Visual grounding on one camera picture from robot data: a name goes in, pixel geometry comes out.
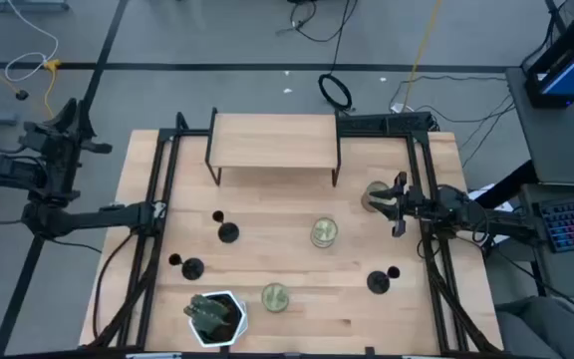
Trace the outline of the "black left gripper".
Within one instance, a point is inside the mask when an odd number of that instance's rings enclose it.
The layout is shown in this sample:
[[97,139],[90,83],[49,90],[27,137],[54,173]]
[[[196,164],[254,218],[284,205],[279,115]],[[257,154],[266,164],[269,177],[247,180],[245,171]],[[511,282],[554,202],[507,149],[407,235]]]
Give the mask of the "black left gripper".
[[[77,113],[78,126],[71,126]],[[81,151],[107,155],[113,146],[95,143],[89,107],[84,100],[79,103],[71,98],[56,116],[56,127],[45,124],[25,123],[19,144],[39,153],[48,163],[77,163]]]

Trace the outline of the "black power strip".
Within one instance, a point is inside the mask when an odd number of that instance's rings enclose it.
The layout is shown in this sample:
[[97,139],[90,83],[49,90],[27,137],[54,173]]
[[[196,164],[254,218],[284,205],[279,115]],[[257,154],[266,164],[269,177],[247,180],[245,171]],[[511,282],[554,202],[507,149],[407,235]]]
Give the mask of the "black power strip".
[[437,122],[429,112],[348,116],[341,118],[338,125],[340,132],[393,134],[437,130]]

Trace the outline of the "wooden shelf riser black legs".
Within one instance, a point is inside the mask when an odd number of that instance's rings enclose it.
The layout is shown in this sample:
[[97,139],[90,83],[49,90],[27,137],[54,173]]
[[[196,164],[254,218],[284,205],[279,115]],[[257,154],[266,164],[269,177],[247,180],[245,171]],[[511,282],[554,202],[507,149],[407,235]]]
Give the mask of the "wooden shelf riser black legs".
[[330,171],[336,185],[342,165],[339,118],[213,109],[204,163],[215,183],[221,183],[224,169],[314,169]]

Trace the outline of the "green cactus plant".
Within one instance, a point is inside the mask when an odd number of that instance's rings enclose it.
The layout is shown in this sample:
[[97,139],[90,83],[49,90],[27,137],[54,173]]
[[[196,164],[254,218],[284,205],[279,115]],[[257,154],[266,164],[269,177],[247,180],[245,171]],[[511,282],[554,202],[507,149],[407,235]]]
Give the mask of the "green cactus plant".
[[194,328],[206,334],[228,326],[227,317],[230,309],[218,300],[203,295],[194,295],[190,303],[183,308],[183,313],[191,319]]

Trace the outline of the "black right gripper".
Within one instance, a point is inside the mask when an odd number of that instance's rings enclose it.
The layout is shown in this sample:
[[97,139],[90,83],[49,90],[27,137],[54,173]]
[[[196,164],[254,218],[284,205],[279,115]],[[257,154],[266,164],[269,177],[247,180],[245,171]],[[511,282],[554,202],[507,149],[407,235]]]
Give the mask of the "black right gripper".
[[394,204],[375,203],[375,209],[387,220],[393,221],[393,237],[402,237],[406,233],[407,225],[404,219],[405,215],[421,218],[425,210],[427,199],[422,190],[415,185],[411,185],[406,189],[407,183],[408,174],[406,172],[400,172],[395,177],[392,187],[369,192],[369,195],[373,198],[382,200],[395,199]]

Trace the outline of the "grey desk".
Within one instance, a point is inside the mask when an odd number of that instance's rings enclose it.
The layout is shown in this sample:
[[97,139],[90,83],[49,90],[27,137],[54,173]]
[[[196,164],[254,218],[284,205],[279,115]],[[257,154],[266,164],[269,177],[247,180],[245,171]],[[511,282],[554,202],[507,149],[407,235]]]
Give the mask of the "grey desk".
[[542,202],[574,199],[574,186],[525,184],[521,187],[519,199],[526,216],[537,224],[539,243],[536,256],[544,280],[574,297],[574,250],[553,252],[539,215],[539,205]]
[[574,185],[574,103],[560,109],[534,108],[522,71],[508,68],[505,77],[539,180]]

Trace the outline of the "white hexagonal plant pot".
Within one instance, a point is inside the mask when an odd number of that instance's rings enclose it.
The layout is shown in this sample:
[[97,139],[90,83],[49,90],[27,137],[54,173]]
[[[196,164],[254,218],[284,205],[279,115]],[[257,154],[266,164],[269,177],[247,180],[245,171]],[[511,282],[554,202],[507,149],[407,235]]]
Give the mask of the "white hexagonal plant pot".
[[228,290],[203,293],[199,295],[218,300],[230,309],[230,314],[227,317],[229,325],[219,327],[211,334],[197,331],[194,328],[191,319],[187,316],[189,327],[199,344],[203,348],[233,345],[248,328],[246,304]]

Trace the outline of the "person's leg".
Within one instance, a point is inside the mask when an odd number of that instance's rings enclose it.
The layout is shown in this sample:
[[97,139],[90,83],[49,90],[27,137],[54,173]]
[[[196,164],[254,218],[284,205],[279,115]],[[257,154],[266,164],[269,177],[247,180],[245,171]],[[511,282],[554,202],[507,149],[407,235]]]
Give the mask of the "person's leg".
[[545,359],[574,359],[574,310],[553,297],[532,296],[495,306],[504,349]]

